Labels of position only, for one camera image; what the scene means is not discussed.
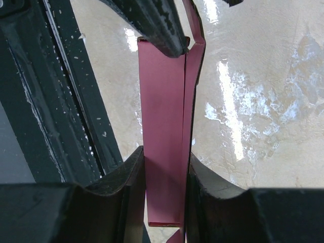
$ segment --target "beige floor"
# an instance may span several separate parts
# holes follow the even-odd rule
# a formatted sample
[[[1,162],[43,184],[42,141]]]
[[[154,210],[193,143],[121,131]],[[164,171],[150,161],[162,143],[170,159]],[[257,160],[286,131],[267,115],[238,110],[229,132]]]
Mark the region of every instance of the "beige floor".
[[[142,144],[139,35],[98,0],[71,2],[125,159]],[[324,2],[245,0],[233,8],[221,0],[195,2],[207,50],[193,152],[244,188],[323,187]],[[152,242],[171,234],[152,232]]]

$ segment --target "pink metal strip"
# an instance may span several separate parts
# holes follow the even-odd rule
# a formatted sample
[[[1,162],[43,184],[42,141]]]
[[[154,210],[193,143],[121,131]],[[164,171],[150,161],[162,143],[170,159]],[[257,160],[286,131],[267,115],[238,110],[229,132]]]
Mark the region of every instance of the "pink metal strip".
[[[146,197],[150,226],[180,226],[185,56],[138,42]]]
[[[183,0],[196,43],[177,59],[139,39],[146,195],[150,226],[184,225],[186,176],[191,151],[195,87],[205,40],[191,0]],[[182,242],[184,230],[168,242]]]

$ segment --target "glossy floor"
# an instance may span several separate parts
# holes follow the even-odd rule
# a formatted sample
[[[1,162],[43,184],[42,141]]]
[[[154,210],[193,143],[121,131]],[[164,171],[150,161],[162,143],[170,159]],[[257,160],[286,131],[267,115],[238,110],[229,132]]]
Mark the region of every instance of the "glossy floor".
[[[98,0],[71,2],[125,159],[142,144],[139,34]],[[207,50],[193,152],[244,188],[324,187],[322,0],[245,0],[233,8],[221,0],[195,2]],[[164,242],[161,234],[152,242]]]

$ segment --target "glass pane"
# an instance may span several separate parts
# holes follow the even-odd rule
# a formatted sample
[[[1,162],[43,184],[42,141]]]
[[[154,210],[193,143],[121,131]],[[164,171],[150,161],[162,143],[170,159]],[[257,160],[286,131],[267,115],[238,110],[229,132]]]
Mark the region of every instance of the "glass pane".
[[[35,180],[0,103],[0,184],[33,182]]]

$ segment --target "pink folded metal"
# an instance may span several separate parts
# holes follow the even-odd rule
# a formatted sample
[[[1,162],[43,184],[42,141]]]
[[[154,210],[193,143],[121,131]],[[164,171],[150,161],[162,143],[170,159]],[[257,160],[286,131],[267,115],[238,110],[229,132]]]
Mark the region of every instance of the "pink folded metal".
[[[195,40],[188,53],[168,58],[138,40],[149,226],[184,226],[195,88],[206,43],[196,6],[191,0],[183,4]],[[183,240],[184,229],[168,242]]]

